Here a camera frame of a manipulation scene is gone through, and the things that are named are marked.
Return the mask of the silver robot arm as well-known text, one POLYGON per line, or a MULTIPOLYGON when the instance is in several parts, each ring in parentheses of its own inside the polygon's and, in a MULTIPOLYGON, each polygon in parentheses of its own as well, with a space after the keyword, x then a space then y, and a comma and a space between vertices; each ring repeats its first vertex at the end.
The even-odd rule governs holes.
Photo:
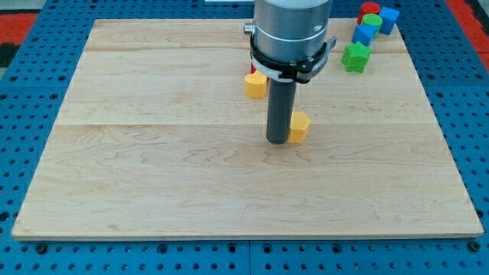
POLYGON ((244 25, 258 52, 280 61, 304 61, 325 40, 333 0, 255 0, 254 19, 244 25))

